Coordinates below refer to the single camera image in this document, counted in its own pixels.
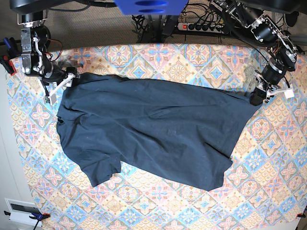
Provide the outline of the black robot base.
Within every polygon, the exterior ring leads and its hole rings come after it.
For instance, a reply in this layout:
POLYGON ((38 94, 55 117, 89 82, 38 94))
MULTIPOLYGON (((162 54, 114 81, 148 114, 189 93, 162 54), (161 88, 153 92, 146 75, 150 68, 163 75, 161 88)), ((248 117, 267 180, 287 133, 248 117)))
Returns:
POLYGON ((18 14, 40 12, 71 0, 9 0, 10 9, 18 14))
POLYGON ((306 0, 239 0, 239 2, 260 10, 290 14, 294 11, 307 13, 306 0))

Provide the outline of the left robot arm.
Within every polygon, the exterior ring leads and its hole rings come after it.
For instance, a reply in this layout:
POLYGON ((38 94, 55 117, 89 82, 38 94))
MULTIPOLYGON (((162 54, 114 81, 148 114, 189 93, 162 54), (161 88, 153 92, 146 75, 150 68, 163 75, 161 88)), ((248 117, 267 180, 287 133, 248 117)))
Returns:
POLYGON ((252 105, 268 102, 284 93, 293 97, 293 87, 285 75, 295 71, 298 49, 265 11, 292 13, 300 1, 290 0, 213 0, 210 9, 217 13, 231 35, 251 46, 267 49, 270 59, 262 72, 255 72, 256 86, 252 105))

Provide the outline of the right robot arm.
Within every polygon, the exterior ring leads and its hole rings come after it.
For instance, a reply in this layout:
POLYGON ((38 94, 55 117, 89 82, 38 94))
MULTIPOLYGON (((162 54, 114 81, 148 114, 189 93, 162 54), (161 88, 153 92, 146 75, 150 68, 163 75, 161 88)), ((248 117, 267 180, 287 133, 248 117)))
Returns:
POLYGON ((47 16, 43 11, 18 16, 21 30, 21 57, 23 73, 28 77, 38 78, 44 89, 44 100, 53 104, 56 93, 62 87, 71 87, 73 79, 79 77, 75 67, 62 69, 47 53, 50 43, 57 42, 51 39, 49 29, 44 25, 47 16))

